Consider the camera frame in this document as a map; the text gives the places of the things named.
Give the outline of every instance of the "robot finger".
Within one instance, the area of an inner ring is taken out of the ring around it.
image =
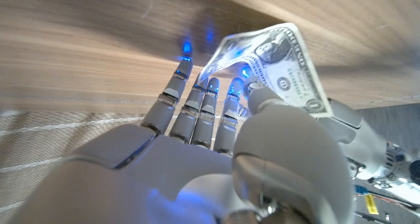
[[[248,119],[252,116],[251,111],[246,108],[244,105],[240,104],[238,115],[242,119]]]
[[[217,103],[217,93],[219,92],[219,80],[211,78],[203,103],[201,104],[199,116],[191,138],[191,145],[204,146],[210,149],[213,126],[215,124],[215,113]]]
[[[190,58],[185,58],[180,62],[166,88],[144,117],[141,126],[153,129],[157,135],[165,133],[191,70],[192,61]]]
[[[200,106],[208,78],[202,82],[199,82],[198,80],[197,77],[184,106],[181,108],[177,120],[169,132],[170,137],[178,138],[186,144],[190,143],[192,132],[200,112]]]
[[[232,155],[236,139],[236,127],[240,116],[240,95],[242,90],[242,79],[234,78],[224,101],[223,113],[216,133],[215,146],[213,148],[216,152]]]

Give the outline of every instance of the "wooden surface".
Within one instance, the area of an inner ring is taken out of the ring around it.
[[[184,41],[194,79],[224,36],[281,22],[300,28],[329,97],[420,102],[420,0],[0,0],[0,111],[145,113]],[[218,74],[218,111],[235,70]]]

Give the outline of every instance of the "yellow label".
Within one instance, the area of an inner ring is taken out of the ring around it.
[[[365,201],[366,201],[366,207],[370,214],[378,215],[378,209],[376,208],[375,201],[373,199],[373,196],[371,194],[365,194]]]

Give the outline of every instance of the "one dollar bill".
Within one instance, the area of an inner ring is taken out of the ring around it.
[[[203,68],[200,79],[237,62],[253,73],[287,104],[314,117],[332,116],[331,107],[296,25],[277,24],[225,37]]]

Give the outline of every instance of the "federal reserve seal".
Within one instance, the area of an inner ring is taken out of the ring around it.
[[[285,77],[280,77],[277,79],[277,86],[283,90],[283,91],[287,91],[290,89],[290,81],[289,79],[285,78]]]
[[[310,99],[306,103],[306,109],[308,110],[309,113],[317,113],[317,112],[321,112],[322,109],[324,109],[324,105],[319,100]]]

